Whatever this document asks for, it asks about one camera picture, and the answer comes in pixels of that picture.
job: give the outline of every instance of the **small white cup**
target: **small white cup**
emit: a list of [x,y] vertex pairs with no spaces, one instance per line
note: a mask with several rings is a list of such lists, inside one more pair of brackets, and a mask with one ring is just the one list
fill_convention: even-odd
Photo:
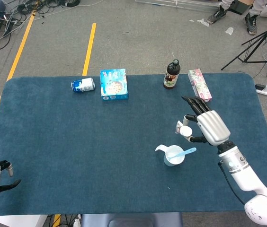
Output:
[[185,159],[185,155],[182,155],[180,157],[174,157],[175,155],[183,152],[183,149],[177,145],[171,145],[169,147],[166,147],[165,145],[159,145],[156,148],[156,151],[157,150],[161,150],[165,152],[164,163],[168,166],[179,165]]

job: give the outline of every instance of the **soda can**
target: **soda can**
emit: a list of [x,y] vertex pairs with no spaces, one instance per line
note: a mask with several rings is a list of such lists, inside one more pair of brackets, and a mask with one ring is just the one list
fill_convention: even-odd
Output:
[[93,78],[87,78],[87,79],[80,79],[75,80],[71,83],[71,88],[73,92],[84,92],[84,91],[92,91],[95,89],[95,82]]

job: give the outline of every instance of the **cereal box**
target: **cereal box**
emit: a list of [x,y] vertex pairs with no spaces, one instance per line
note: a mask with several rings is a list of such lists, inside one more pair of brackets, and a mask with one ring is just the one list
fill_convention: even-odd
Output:
[[128,99],[126,70],[101,70],[101,96],[103,100]]
[[195,92],[195,95],[203,99],[205,102],[210,101],[212,99],[212,96],[209,92],[201,70],[190,70],[188,73],[188,77]]

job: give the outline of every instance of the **bottle label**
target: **bottle label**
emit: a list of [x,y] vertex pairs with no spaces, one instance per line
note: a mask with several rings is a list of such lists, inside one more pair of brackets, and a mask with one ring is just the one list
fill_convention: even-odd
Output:
[[166,72],[163,83],[167,87],[173,87],[176,85],[178,77],[179,77],[179,74],[170,75],[168,72]]

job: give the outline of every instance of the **black tripod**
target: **black tripod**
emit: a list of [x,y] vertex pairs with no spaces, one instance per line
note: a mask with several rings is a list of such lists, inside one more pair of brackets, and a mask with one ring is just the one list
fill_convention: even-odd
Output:
[[[227,65],[225,65],[223,68],[221,68],[221,70],[225,69],[227,66],[229,66],[234,60],[239,59],[241,62],[244,63],[267,63],[267,61],[248,61],[248,59],[252,56],[252,54],[257,50],[257,48],[262,44],[262,42],[264,42],[267,38],[267,31],[263,32],[262,34],[257,35],[256,37],[248,40],[247,42],[243,43],[242,45],[249,43],[248,47],[242,51],[238,56],[236,56],[234,59],[232,59]],[[249,50],[250,48],[255,45],[258,42],[258,44],[256,45],[256,47],[251,51],[251,53],[249,54]],[[242,60],[240,58],[240,56],[245,53],[245,58]]]

